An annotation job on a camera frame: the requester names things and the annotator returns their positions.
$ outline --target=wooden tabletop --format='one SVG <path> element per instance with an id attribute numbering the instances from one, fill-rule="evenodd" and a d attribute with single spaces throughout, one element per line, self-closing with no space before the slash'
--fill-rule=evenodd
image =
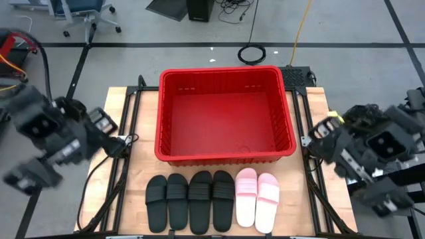
<path id="1" fill-rule="evenodd" d="M 105 111 L 112 119 L 119 123 L 121 120 L 122 108 L 125 99 L 126 88 L 110 88 L 106 98 Z M 155 175 L 164 175 L 168 177 L 171 173 L 180 173 L 190 181 L 191 177 L 199 171 L 207 170 L 212 174 L 218 170 L 225 170 L 233 177 L 237 172 L 245 167 L 254 168 L 258 174 L 271 173 L 276 176 L 280 184 L 280 203 L 274 224 L 274 236 L 313 236 L 313 220 L 311 217 L 311 207 L 307 193 L 307 183 L 303 168 L 301 148 L 299 146 L 299 136 L 296 126 L 294 113 L 294 104 L 290 92 L 286 93 L 290 107 L 291 119 L 294 125 L 294 132 L 297 141 L 297 149 L 290 157 L 282 157 L 275 163 L 251 164 L 251 165 L 216 165 L 216 166 L 193 166 L 193 167 L 172 167 L 168 163 L 158 160 L 154 154 L 155 128 L 157 121 L 157 103 L 158 92 L 142 92 L 139 113 L 137 118 L 136 133 L 140 136 L 134 143 L 131 153 L 129 172 L 127 176 L 126 193 L 124 205 L 122 208 L 122 217 L 120 224 L 120 234 L 152 234 L 149 231 L 147 223 L 147 211 L 145 206 L 145 189 L 147 182 Z M 327 116 L 328 107 L 323 88 L 308 88 L 307 96 L 311 108 L 313 123 L 317 123 Z M 133 109 L 134 97 L 130 103 L 129 117 L 126 128 L 129 129 L 129 120 Z M 299 97 L 301 117 L 303 128 L 306 131 L 307 122 L 303 112 L 302 98 Z M 90 171 L 105 157 L 101 150 L 92 160 Z M 84 206 L 81 212 L 81 223 L 84 227 L 90 219 L 96 214 L 102 205 L 106 195 L 106 188 L 110 177 L 112 160 L 110 159 L 102 165 L 92 176 L 88 183 Z M 323 176 L 325 179 L 327 196 L 333 208 L 338 215 L 347 223 L 347 225 L 357 230 L 353 209 L 349 193 L 344 179 L 340 179 L 333 172 L 333 165 L 322 164 Z M 322 231 L 326 231 L 323 208 L 318 200 L 317 205 L 320 214 Z M 112 228 L 113 215 L 115 214 L 115 203 L 111 207 L 108 229 Z M 167 234 L 167 227 L 161 234 Z M 191 235 L 189 224 L 186 229 L 177 231 L 177 235 Z M 242 228 L 236 222 L 233 216 L 232 227 L 228 232 L 221 233 L 215 231 L 212 220 L 207 235 L 261 235 L 254 226 Z"/>

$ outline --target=gray floor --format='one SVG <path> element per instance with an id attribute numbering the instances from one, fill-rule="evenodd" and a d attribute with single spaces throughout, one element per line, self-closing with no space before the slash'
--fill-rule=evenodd
<path id="1" fill-rule="evenodd" d="M 187 16 L 179 23 L 162 17 L 145 7 L 150 0 L 112 1 L 117 13 L 105 12 L 107 19 L 122 27 L 118 35 L 113 27 L 99 24 L 93 42 L 246 42 L 250 36 L 254 8 L 239 25 L 217 20 L 214 6 L 209 23 L 196 23 Z M 425 42 L 425 2 L 391 0 L 410 42 Z M 252 42 L 293 42 L 307 0 L 260 1 Z M 238 20 L 238 9 L 228 20 Z M 82 27 L 62 36 L 63 23 L 53 21 L 46 12 L 13 9 L 0 0 L 0 27 L 27 30 L 27 15 L 33 19 L 31 33 L 41 42 L 83 42 Z M 402 43 L 384 0 L 314 1 L 305 22 L 300 42 Z M 169 68 L 242 66 L 238 47 L 168 47 L 168 48 L 92 48 L 82 69 L 74 97 L 88 108 L 103 106 L 108 87 L 137 83 L 142 74 L 149 85 L 158 85 L 159 75 Z M 292 49 L 267 48 L 262 64 L 289 64 Z M 415 48 L 419 61 L 425 62 L 425 49 Z M 46 48 L 50 64 L 53 96 L 65 95 L 82 48 Z M 256 50 L 244 52 L 255 58 Z M 326 91 L 329 107 L 344 112 L 354 104 L 377 103 L 381 107 L 400 103 L 407 89 L 422 85 L 405 48 L 298 48 L 294 66 L 311 66 L 319 86 Z M 29 55 L 25 64 L 30 82 L 44 91 L 41 56 Z M 0 139 L 0 174 L 20 160 L 37 152 L 31 143 L 9 126 Z M 27 236 L 71 233 L 88 163 L 58 169 L 65 180 L 61 187 L 42 193 Z M 14 237 L 28 198 L 0 183 L 0 231 L 2 238 Z M 411 238 L 407 220 L 393 216 L 377 218 L 368 208 L 353 201 L 359 231 L 366 235 Z M 418 216 L 421 224 L 425 222 Z"/>

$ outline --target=office chair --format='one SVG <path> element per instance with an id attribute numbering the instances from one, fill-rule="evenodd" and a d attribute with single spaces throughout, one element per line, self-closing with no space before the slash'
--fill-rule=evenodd
<path id="1" fill-rule="evenodd" d="M 117 33 L 121 32 L 121 27 L 118 23 L 103 19 L 100 16 L 101 12 L 106 9 L 109 9 L 111 13 L 115 13 L 115 8 L 111 3 L 104 3 L 105 0 L 50 0 L 48 1 L 48 8 L 54 14 L 57 21 L 68 22 L 63 32 L 65 37 L 70 36 L 66 29 L 84 23 L 86 26 L 85 41 L 86 44 L 89 44 L 90 29 L 92 27 L 96 29 L 96 24 L 99 22 L 113 25 Z"/>

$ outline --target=pink slide sandal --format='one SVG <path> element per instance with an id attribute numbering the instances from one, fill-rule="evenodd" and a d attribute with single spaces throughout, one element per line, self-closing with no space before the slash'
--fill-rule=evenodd
<path id="1" fill-rule="evenodd" d="M 255 220 L 257 197 L 257 172 L 251 168 L 241 170 L 235 181 L 236 220 L 243 227 L 249 227 Z"/>
<path id="2" fill-rule="evenodd" d="M 261 233 L 273 230 L 274 218 L 279 205 L 279 182 L 275 176 L 263 173 L 258 177 L 258 196 L 255 228 Z"/>

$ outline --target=slide sandal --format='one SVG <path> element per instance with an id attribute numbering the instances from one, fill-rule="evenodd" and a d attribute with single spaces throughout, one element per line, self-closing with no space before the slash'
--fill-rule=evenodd
<path id="1" fill-rule="evenodd" d="M 279 205 L 279 182 L 275 176 L 263 173 L 258 177 L 257 209 L 255 228 L 261 233 L 273 230 L 274 218 Z"/>
<path id="2" fill-rule="evenodd" d="M 232 226 L 234 181 L 225 171 L 217 171 L 212 179 L 212 223 L 218 232 Z"/>
<path id="3" fill-rule="evenodd" d="M 249 227 L 255 220 L 257 197 L 257 172 L 251 168 L 241 170 L 236 178 L 236 220 L 243 227 Z"/>
<path id="4" fill-rule="evenodd" d="M 168 176 L 167 200 L 171 229 L 184 229 L 187 225 L 187 180 L 184 176 L 178 173 Z"/>
<path id="5" fill-rule="evenodd" d="M 154 176 L 146 186 L 145 204 L 147 221 L 153 233 L 162 232 L 167 226 L 167 179 L 163 175 Z"/>
<path id="6" fill-rule="evenodd" d="M 189 183 L 189 221 L 195 235 L 207 232 L 210 224 L 211 183 L 213 177 L 208 171 L 196 173 Z"/>

